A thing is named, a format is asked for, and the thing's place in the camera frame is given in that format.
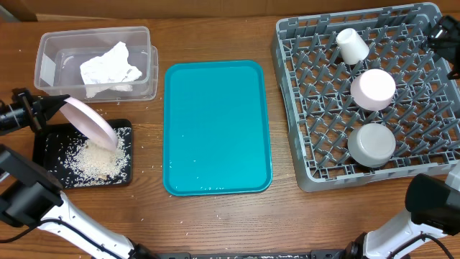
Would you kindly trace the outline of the cream cup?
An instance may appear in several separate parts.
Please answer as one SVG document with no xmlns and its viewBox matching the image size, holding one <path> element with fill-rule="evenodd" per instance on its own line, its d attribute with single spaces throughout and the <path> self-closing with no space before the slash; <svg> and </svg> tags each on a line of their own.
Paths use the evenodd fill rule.
<svg viewBox="0 0 460 259">
<path fill-rule="evenodd" d="M 356 65 L 365 60 L 369 54 L 367 43 L 353 28 L 346 28 L 336 36 L 336 44 L 340 47 L 341 57 L 347 65 Z"/>
</svg>

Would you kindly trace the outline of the small pink bowl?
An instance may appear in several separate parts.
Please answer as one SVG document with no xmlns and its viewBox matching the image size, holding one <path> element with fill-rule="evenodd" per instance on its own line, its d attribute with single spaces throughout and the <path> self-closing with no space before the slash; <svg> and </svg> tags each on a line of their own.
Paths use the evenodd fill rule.
<svg viewBox="0 0 460 259">
<path fill-rule="evenodd" d="M 378 112 L 388 107 L 396 91 L 393 77 L 386 71 L 371 69 L 355 78 L 350 87 L 354 102 L 363 109 Z"/>
</svg>

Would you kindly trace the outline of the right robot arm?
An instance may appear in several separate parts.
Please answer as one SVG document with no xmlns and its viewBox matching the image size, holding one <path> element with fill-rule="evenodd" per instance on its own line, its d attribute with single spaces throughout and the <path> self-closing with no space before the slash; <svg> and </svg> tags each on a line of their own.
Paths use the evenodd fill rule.
<svg viewBox="0 0 460 259">
<path fill-rule="evenodd" d="M 409 258 L 428 241 L 436 243 L 447 258 L 453 255 L 440 241 L 459 234 L 459 165 L 445 181 L 420 173 L 410 182 L 405 209 L 379 229 L 363 232 L 335 258 Z"/>
</svg>

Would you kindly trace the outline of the white napkin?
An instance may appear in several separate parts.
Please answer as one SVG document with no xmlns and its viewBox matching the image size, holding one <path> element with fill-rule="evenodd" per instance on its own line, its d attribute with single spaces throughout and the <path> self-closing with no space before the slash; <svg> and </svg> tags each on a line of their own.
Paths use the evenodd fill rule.
<svg viewBox="0 0 460 259">
<path fill-rule="evenodd" d="M 118 42 L 107 53 L 80 65 L 80 75 L 86 85 L 86 97 L 93 98 L 105 90 L 132 91 L 132 82 L 143 73 L 128 63 L 129 51 L 124 42 Z"/>
</svg>

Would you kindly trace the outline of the large white plate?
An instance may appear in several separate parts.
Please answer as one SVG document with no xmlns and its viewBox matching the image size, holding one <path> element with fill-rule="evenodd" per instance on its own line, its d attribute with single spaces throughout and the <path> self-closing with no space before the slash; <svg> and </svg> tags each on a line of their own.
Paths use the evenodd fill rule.
<svg viewBox="0 0 460 259">
<path fill-rule="evenodd" d="M 66 98 L 60 112 L 80 133 L 99 147 L 115 151 L 119 139 L 109 123 L 88 105 L 73 97 Z"/>
</svg>

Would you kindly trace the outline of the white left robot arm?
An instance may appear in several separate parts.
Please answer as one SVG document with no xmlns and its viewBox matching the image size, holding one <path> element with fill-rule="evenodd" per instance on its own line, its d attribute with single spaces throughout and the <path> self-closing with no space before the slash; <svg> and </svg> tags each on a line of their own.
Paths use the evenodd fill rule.
<svg viewBox="0 0 460 259">
<path fill-rule="evenodd" d="M 13 103 L 1 105 L 1 134 L 31 127 L 41 132 L 67 99 L 66 95 L 39 98 L 25 88 L 12 91 Z M 156 258 L 156 254 L 116 234 L 76 208 L 63 186 L 47 170 L 9 147 L 1 146 L 1 173 L 16 178 L 1 194 L 1 220 L 12 227 L 38 228 L 62 237 L 93 258 Z"/>
</svg>

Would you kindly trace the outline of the grey bowl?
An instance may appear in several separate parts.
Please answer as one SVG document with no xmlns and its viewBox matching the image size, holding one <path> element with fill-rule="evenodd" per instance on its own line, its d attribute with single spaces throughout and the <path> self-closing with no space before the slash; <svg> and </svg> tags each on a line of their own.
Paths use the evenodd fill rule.
<svg viewBox="0 0 460 259">
<path fill-rule="evenodd" d="M 387 163 L 396 147 L 393 133 L 384 125 L 369 123 L 351 132 L 347 148 L 358 164 L 376 168 Z"/>
</svg>

